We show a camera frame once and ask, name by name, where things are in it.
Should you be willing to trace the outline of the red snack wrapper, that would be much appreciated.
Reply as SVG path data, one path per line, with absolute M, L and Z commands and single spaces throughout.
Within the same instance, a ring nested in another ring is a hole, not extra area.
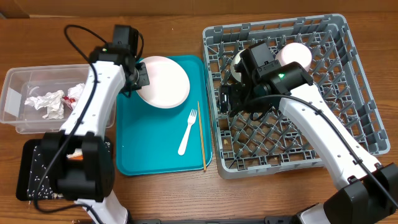
M 73 110 L 75 109 L 75 106 L 76 106 L 76 104 L 77 104 L 76 99 L 74 99 L 74 98 L 69 98 L 69 97 L 67 97 L 67 96 L 64 96 L 64 97 L 62 98 L 62 101 L 63 101 L 64 104 L 66 104 L 66 106 L 67 106 L 71 111 L 73 111 Z

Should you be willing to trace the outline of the small white bowl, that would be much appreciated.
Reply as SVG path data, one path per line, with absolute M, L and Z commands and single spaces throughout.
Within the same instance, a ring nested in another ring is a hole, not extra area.
M 236 71 L 236 68 L 239 64 L 239 62 L 241 61 L 241 53 L 243 52 L 243 50 L 239 51 L 234 57 L 233 60 L 230 64 L 230 72 L 232 77 L 234 78 L 234 80 L 236 82 L 241 82 L 241 73 Z

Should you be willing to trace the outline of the white paper ball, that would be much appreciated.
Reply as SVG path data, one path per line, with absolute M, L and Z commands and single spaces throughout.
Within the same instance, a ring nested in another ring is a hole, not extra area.
M 37 111 L 41 108 L 46 108 L 47 113 L 42 116 L 43 119 L 63 119 L 64 107 L 62 100 L 64 96 L 63 90 L 47 92 L 44 96 L 28 97 L 24 104 L 33 106 Z

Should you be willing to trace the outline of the orange carrot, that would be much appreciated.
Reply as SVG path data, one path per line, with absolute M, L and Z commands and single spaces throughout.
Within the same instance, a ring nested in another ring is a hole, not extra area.
M 69 157 L 69 160 L 73 160 L 73 161 L 82 161 L 83 160 L 83 156 L 73 156 L 73 157 Z

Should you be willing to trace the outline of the pink bowl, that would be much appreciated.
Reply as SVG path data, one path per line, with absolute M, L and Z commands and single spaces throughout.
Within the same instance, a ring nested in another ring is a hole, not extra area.
M 294 42 L 283 47 L 276 54 L 275 59 L 282 66 L 291 62 L 298 62 L 308 72 L 312 62 L 312 53 L 306 45 Z

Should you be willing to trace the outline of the pink plate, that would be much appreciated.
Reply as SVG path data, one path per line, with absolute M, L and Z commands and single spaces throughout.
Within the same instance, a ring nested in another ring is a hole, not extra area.
M 170 109 L 180 106 L 190 92 L 190 81 L 186 71 L 167 57 L 144 58 L 149 85 L 137 90 L 137 94 L 149 105 Z

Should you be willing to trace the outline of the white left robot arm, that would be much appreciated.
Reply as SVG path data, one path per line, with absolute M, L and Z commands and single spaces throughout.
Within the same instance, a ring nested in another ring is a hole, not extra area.
M 95 223 L 133 222 L 113 191 L 115 169 L 104 136 L 117 96 L 129 98 L 150 83 L 139 60 L 143 48 L 137 29 L 116 25 L 111 42 L 84 56 L 90 70 L 73 113 L 58 132 L 45 133 L 38 146 L 46 167 L 42 179 Z

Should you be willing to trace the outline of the white plastic fork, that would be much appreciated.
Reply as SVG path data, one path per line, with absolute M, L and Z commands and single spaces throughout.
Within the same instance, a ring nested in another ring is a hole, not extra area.
M 197 110 L 192 109 L 190 114 L 189 114 L 189 116 L 188 116 L 187 128 L 185 130 L 185 133 L 183 135 L 183 138 L 182 138 L 181 143 L 180 143 L 179 148 L 178 148 L 178 154 L 180 156 L 183 156 L 185 154 L 191 128 L 192 128 L 193 124 L 195 123 L 195 121 L 197 119 L 197 113 L 198 113 Z

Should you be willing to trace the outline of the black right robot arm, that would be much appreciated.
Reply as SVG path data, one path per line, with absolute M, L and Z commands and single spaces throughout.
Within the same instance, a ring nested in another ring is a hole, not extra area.
M 350 135 L 324 102 L 309 74 L 312 55 L 300 43 L 273 54 L 265 42 L 242 51 L 231 68 L 241 76 L 222 85 L 221 111 L 265 115 L 279 110 L 306 137 L 324 162 L 336 193 L 326 202 L 292 216 L 267 217 L 266 223 L 377 223 L 397 210 L 397 166 L 383 166 Z

